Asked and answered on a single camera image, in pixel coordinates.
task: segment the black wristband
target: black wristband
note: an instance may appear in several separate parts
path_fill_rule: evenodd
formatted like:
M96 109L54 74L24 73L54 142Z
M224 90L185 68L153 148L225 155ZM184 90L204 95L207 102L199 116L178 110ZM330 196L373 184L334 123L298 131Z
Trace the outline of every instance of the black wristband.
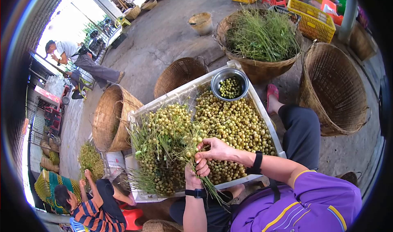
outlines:
M195 190L186 189L184 191L185 195L194 196L195 198L206 197L206 191L204 189L196 188Z
M262 157L263 154L261 151L256 151L256 157L254 161L254 165L251 168L246 169L247 174L256 174L256 175L262 175L261 174L261 163L262 163Z

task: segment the hand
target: hand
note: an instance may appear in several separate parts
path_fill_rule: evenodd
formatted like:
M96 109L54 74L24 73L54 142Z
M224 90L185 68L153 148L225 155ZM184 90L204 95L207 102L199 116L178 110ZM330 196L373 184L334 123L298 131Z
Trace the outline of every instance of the hand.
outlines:
M216 137L203 139L203 141L199 143L197 147L199 150L201 150L204 145L210 145L210 150L197 153L195 155L196 160L206 158L209 160L214 159L218 161L231 161L237 151Z
M83 180L83 179L79 180L79 188L81 190L85 190L85 186L86 186L85 180Z
M209 166L206 163L207 161L205 159L199 160L199 164L195 168L197 170L198 175L200 175L201 177L205 177L210 173ZM190 168L189 163L185 166L184 176L185 176L186 189L194 190L196 188L203 188L201 180L199 179L199 177L196 176L195 172Z
M91 171L89 169L85 170L85 177L87 178L87 180L91 180Z

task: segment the red slipper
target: red slipper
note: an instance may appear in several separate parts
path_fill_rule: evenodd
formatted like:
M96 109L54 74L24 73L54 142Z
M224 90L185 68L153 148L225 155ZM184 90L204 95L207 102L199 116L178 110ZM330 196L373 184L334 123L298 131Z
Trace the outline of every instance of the red slipper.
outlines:
M278 88L274 84L268 84L268 104L266 106L266 111L269 111L269 95L274 95L278 100Z

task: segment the striped shirt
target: striped shirt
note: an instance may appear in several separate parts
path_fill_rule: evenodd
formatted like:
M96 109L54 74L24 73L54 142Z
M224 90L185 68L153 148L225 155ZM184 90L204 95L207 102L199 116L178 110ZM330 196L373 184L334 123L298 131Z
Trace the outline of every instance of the striped shirt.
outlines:
M96 201L93 199L82 202L79 206L71 211L75 220L91 231L96 232L123 232L126 224L120 223L103 209L98 208Z

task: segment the metal bowl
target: metal bowl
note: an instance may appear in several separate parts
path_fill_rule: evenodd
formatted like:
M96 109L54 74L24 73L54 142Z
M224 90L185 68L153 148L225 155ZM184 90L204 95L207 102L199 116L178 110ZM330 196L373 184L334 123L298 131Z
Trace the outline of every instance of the metal bowl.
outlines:
M242 85L242 93L239 97L233 98L233 99L227 99L221 96L220 93L220 82L223 82L227 78L230 77L236 77L241 85ZM236 100L239 100L240 98L243 98L247 92L248 88L250 87L250 81L248 80L247 75L244 72L239 71L238 69L235 68L226 68L217 73L213 79L211 80L210 83L211 91L213 91L213 94L219 98L220 100L226 101L226 102L233 102Z

